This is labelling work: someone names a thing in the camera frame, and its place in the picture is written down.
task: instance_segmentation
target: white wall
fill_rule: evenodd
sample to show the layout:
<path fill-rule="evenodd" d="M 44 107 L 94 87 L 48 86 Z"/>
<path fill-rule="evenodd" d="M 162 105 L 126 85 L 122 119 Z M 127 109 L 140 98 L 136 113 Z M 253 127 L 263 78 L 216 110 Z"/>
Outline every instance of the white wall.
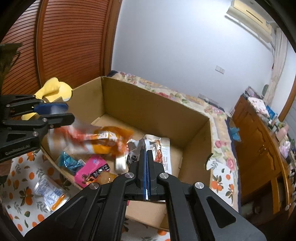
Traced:
<path fill-rule="evenodd" d="M 271 108 L 275 113 L 280 114 L 291 92 L 296 74 L 296 53 L 288 42 L 287 57 L 283 73 L 279 79 Z"/>
<path fill-rule="evenodd" d="M 270 45 L 225 17 L 230 4 L 123 0 L 112 69 L 192 96 L 201 93 L 230 110 L 249 85 L 262 91 L 273 64 Z"/>

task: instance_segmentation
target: yellow plush toy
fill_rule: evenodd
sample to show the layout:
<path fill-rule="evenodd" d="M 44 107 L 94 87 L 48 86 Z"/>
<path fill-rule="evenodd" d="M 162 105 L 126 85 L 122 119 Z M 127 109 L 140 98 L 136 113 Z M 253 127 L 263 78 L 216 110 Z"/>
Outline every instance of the yellow plush toy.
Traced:
<path fill-rule="evenodd" d="M 45 102 L 53 102 L 56 99 L 62 97 L 64 101 L 67 101 L 72 96 L 72 88 L 54 77 L 46 81 L 44 86 L 38 90 L 35 94 L 37 99 L 44 99 Z M 22 120 L 27 121 L 36 113 L 29 113 L 22 116 Z"/>

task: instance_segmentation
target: blue gripper pad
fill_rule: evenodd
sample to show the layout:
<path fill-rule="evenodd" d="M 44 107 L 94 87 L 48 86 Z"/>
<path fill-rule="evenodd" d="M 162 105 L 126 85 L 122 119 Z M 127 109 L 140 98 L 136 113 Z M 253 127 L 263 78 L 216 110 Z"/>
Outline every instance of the blue gripper pad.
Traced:
<path fill-rule="evenodd" d="M 146 191 L 148 189 L 148 175 L 149 175 L 149 170 L 147 168 L 147 151 L 145 148 L 145 155 L 144 155 L 144 180 L 143 180 L 143 199 L 147 199 Z"/>
<path fill-rule="evenodd" d="M 35 106 L 34 112 L 38 113 L 39 115 L 49 115 L 51 113 L 51 108 L 53 106 L 57 106 L 59 109 L 61 109 L 64 112 L 67 112 L 69 108 L 66 103 L 58 103 L 58 102 L 42 103 Z"/>

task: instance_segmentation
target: pink box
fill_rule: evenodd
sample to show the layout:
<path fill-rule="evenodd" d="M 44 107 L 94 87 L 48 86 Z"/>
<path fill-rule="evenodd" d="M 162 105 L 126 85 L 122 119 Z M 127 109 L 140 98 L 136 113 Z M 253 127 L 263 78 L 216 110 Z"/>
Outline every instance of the pink box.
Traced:
<path fill-rule="evenodd" d="M 107 162 L 99 155 L 92 155 L 75 175 L 75 182 L 85 188 L 88 184 L 95 182 L 98 176 L 103 171 L 110 171 L 110 167 Z"/>

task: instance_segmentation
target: wooden dresser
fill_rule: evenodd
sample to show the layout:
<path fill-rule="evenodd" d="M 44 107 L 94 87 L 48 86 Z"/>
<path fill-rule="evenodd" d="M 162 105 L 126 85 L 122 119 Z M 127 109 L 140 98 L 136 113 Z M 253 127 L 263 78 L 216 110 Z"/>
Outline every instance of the wooden dresser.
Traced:
<path fill-rule="evenodd" d="M 292 185 L 288 179 L 289 166 L 279 151 L 275 134 L 257 116 L 244 95 L 240 96 L 232 118 L 242 140 L 236 146 L 242 202 L 270 183 L 276 214 L 290 205 Z M 279 181 L 284 183 L 284 203 L 280 202 Z"/>

